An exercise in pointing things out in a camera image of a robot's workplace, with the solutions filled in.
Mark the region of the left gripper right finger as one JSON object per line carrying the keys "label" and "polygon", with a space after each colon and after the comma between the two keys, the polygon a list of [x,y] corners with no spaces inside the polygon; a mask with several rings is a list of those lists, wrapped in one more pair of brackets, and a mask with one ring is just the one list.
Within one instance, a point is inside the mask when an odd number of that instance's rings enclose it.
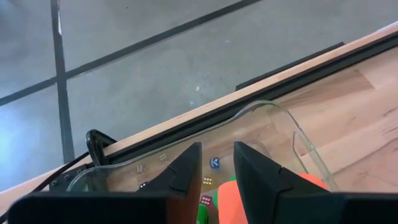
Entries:
{"label": "left gripper right finger", "polygon": [[241,141],[233,159],[249,223],[397,223],[397,194],[330,192]]}

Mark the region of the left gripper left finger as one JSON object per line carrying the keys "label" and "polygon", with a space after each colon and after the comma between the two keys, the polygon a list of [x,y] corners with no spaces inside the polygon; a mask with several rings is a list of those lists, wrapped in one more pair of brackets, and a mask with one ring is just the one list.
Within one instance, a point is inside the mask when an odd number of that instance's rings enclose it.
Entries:
{"label": "left gripper left finger", "polygon": [[195,142],[136,192],[36,192],[14,202],[9,223],[195,223],[201,194]]}

